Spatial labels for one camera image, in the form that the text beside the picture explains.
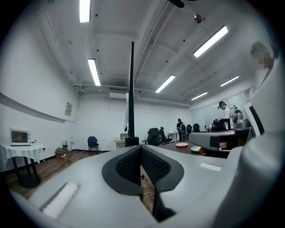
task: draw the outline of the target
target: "ceiling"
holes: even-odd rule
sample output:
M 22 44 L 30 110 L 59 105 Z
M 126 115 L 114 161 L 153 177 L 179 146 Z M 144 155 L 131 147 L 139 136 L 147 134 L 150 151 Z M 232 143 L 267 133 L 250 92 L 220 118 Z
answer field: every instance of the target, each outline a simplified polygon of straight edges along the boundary
M 79 22 L 79 0 L 46 2 L 37 13 L 41 30 L 63 74 L 83 93 L 128 86 L 132 41 L 135 92 L 142 98 L 191 105 L 198 100 L 191 98 L 218 93 L 236 75 L 240 81 L 252 76 L 249 50 L 258 30 L 241 1 L 183 0 L 180 9 L 167 0 L 92 0 L 88 23 Z M 223 25 L 228 34 L 196 58 L 193 52 Z M 88 58 L 96 60 L 101 87 Z M 176 78 L 156 94 L 171 74 Z

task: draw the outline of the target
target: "wooden floor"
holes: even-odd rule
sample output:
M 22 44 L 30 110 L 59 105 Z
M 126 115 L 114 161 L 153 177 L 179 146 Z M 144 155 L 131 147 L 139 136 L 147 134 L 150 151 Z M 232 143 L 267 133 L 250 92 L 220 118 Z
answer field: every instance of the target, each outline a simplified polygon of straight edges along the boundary
M 82 151 L 73 151 L 71 154 L 68 155 L 68 160 L 70 161 L 68 166 L 88 156 L 89 156 L 88 152 L 83 153 Z M 42 162 L 36 165 L 37 172 L 42 178 L 41 184 L 43 184 L 48 179 L 50 179 L 51 177 L 53 177 L 54 175 L 56 175 L 57 173 L 61 172 L 62 170 L 66 168 L 67 166 L 66 166 L 65 161 L 58 160 L 56 158 L 48 160 L 46 163 Z M 20 171 L 21 175 L 26 174 L 26 173 L 27 173 L 26 170 Z M 143 193 L 144 194 L 146 193 L 145 195 L 143 195 L 142 202 L 145 205 L 145 207 L 148 209 L 148 211 L 152 212 L 153 202 L 154 202 L 154 194 L 152 193 L 155 192 L 155 188 L 142 167 L 141 167 L 141 174 L 145 175 L 144 179 L 142 179 L 142 188 L 143 188 Z M 29 198 L 29 196 L 37 189 L 37 188 L 27 189 L 27 188 L 22 187 L 18 183 L 17 176 L 15 173 L 7 175 L 5 176 L 5 178 L 6 178 L 8 187 L 11 190 L 19 193 L 26 199 Z

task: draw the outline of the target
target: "ceiling light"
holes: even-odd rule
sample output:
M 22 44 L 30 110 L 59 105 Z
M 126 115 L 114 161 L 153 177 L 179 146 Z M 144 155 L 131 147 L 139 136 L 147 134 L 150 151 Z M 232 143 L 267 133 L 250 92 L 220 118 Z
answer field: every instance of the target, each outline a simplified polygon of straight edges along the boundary
M 227 27 L 223 26 L 213 36 L 211 36 L 204 44 L 202 44 L 193 54 L 198 58 L 227 33 L 228 33 Z
M 191 100 L 193 101 L 193 100 L 195 100 L 195 99 L 197 99 L 197 98 L 199 98 L 199 97 L 202 97 L 202 96 L 204 96 L 204 95 L 206 95 L 207 94 L 207 92 L 205 92 L 205 93 L 203 93 L 203 94 L 201 94 L 201 95 L 199 95 L 199 96 L 197 96 L 197 97 L 195 97 L 195 98 L 192 98 Z
M 239 77 L 239 76 L 236 76 L 236 77 L 232 78 L 231 80 L 229 80 L 229 81 L 223 83 L 221 86 L 224 86 L 224 85 L 226 85 L 226 84 L 232 82 L 233 80 L 236 80 L 238 77 Z
M 237 98 L 233 98 L 232 100 L 234 100 L 234 99 L 237 99 Z M 229 102 L 232 101 L 232 100 L 229 100 Z
M 90 0 L 80 0 L 79 3 L 79 20 L 81 23 L 90 21 Z
M 174 75 L 170 75 L 170 77 L 159 87 L 159 89 L 156 91 L 156 93 L 159 93 L 165 86 L 167 86 L 173 79 L 175 78 Z
M 95 59 L 88 59 L 88 64 L 89 64 L 90 71 L 92 73 L 95 85 L 100 86 L 101 84 L 100 84 L 99 77 L 98 77 Z

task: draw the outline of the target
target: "cable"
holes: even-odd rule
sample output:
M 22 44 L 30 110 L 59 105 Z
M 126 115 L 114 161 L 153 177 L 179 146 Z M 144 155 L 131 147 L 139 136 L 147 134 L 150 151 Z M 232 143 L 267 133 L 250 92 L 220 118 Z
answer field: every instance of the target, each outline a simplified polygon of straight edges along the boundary
M 155 194 L 154 194 L 154 193 L 152 193 L 152 192 L 147 192 L 147 193 L 144 193 L 143 195 L 146 195 L 146 194 L 148 194 L 148 193 L 151 193 L 151 194 L 155 195 Z

